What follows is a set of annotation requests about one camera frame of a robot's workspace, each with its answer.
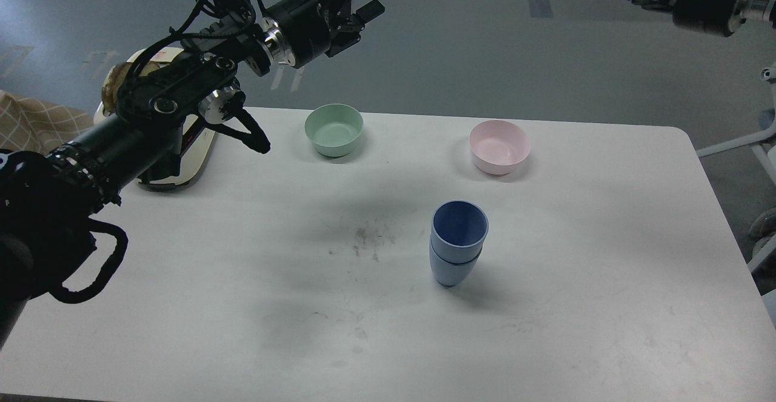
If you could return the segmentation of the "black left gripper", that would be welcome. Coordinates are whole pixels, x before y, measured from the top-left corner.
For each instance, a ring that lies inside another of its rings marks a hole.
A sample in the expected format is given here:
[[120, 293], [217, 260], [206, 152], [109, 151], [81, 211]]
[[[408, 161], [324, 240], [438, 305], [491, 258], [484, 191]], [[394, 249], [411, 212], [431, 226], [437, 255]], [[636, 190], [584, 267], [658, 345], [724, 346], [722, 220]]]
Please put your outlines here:
[[382, 15], [372, 0], [354, 10], [353, 0], [282, 0], [263, 13], [264, 45], [272, 60], [295, 69], [324, 55], [337, 56], [357, 44], [366, 24]]

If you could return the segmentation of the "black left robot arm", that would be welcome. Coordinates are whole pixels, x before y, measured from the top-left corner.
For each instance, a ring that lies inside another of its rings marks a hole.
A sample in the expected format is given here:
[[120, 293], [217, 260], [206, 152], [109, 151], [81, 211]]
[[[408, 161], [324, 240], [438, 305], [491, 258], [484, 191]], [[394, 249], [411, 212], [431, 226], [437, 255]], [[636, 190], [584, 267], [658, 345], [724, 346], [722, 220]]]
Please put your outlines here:
[[129, 239], [94, 219], [137, 178], [178, 172], [204, 129], [265, 154], [270, 142], [244, 109], [236, 71], [299, 69], [357, 44], [385, 12], [377, 0], [195, 0], [183, 25], [144, 49], [109, 92], [113, 114], [46, 155], [2, 150], [2, 342], [28, 300], [80, 304], [100, 294]]

